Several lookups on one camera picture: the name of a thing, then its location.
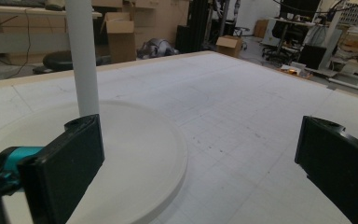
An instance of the white vertical pole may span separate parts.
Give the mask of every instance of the white vertical pole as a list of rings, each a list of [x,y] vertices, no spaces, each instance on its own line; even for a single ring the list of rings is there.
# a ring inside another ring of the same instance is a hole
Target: white vertical pole
[[[347,1],[344,1],[342,4],[342,6],[338,6],[337,9],[343,9],[346,5]],[[341,18],[341,14],[342,11],[338,11],[336,12],[336,14],[334,14],[333,20],[331,21],[327,33],[326,33],[326,37],[324,39],[324,45],[323,47],[327,47],[327,45],[330,43],[331,37],[333,36],[334,31],[336,30],[337,24],[339,22],[339,18]]]
[[[99,114],[90,0],[65,1],[80,117]]]

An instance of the office chair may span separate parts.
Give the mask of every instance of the office chair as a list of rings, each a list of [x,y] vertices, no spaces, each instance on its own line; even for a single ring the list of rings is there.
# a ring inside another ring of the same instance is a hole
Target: office chair
[[[267,61],[277,61],[279,63],[290,64],[299,57],[300,47],[307,36],[308,28],[284,21],[276,21],[272,29],[272,36],[279,38],[287,43],[288,48],[265,47],[263,48],[263,57]]]

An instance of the white circular platform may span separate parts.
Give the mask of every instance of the white circular platform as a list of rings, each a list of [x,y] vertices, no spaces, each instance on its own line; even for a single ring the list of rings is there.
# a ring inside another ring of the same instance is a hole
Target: white circular platform
[[[182,186],[186,141],[169,120],[143,106],[101,102],[100,111],[105,161],[68,223],[148,223]],[[17,120],[0,130],[0,152],[45,146],[76,118],[72,104]],[[11,223],[32,223],[23,193],[4,201]]]

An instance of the black stool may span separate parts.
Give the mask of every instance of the black stool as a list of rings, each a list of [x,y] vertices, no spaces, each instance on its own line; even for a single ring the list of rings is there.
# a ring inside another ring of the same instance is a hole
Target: black stool
[[[103,58],[99,55],[95,55],[95,64],[101,65],[103,63]],[[36,74],[51,73],[51,72],[63,72],[74,69],[72,63],[72,55],[70,50],[66,51],[57,51],[50,54],[47,54],[43,58],[43,65],[46,68],[39,68],[38,71],[35,71]]]

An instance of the black chair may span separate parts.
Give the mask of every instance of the black chair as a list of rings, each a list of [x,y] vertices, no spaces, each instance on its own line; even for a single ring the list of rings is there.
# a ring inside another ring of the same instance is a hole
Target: black chair
[[[95,55],[95,63],[96,65],[101,65],[103,63],[103,59],[99,55]],[[52,70],[52,72],[62,72],[74,69],[72,63],[72,54],[70,50],[66,51],[57,51],[50,54],[47,54],[43,58],[43,65],[46,66],[47,69]]]
[[[279,63],[289,64],[299,57],[300,47],[307,36],[308,28],[306,26],[295,25],[290,22],[276,21],[272,29],[272,36],[281,41],[278,46],[263,48],[263,57],[267,61],[277,61]]]

